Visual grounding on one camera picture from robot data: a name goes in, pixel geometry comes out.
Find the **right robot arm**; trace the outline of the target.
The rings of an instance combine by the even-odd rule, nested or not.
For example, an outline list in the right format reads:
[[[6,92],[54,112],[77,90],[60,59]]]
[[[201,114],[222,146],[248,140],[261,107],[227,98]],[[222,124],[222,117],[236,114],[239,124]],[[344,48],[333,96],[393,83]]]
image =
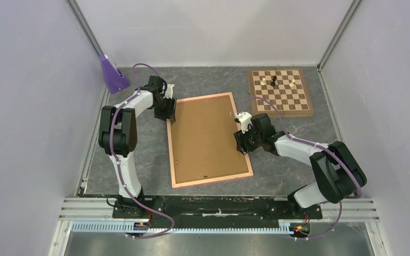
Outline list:
[[[288,196],[287,211],[302,217],[309,207],[319,203],[339,203],[352,194],[360,194],[367,178],[345,143],[311,142],[284,131],[276,131],[267,114],[236,114],[241,129],[234,133],[236,149],[246,155],[257,148],[276,156],[288,157],[312,168],[315,183]]]

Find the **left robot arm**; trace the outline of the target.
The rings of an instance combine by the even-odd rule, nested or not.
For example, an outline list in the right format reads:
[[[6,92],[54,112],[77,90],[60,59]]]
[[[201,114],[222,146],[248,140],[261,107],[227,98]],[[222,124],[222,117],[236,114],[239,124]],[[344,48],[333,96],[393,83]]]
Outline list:
[[[155,118],[175,122],[174,87],[159,76],[151,76],[130,98],[101,110],[98,143],[111,159],[117,175],[119,194],[113,207],[118,212],[128,212],[139,218],[148,210],[134,159],[138,142],[137,117],[151,109]]]

